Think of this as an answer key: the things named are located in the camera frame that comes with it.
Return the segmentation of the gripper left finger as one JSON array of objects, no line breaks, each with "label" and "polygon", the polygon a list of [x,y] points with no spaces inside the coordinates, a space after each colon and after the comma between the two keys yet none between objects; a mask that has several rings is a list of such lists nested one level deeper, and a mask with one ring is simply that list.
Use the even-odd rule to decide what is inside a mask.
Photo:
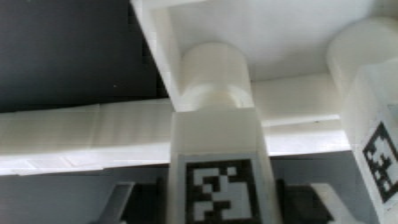
[{"label": "gripper left finger", "polygon": [[166,182],[114,186],[97,224],[166,224]]}]

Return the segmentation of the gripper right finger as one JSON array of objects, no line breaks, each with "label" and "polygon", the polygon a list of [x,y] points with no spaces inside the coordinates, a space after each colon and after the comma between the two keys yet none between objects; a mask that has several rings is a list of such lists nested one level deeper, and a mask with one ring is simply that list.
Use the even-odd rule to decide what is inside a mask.
[{"label": "gripper right finger", "polygon": [[288,185],[278,180],[280,208],[285,224],[367,224],[328,183]]}]

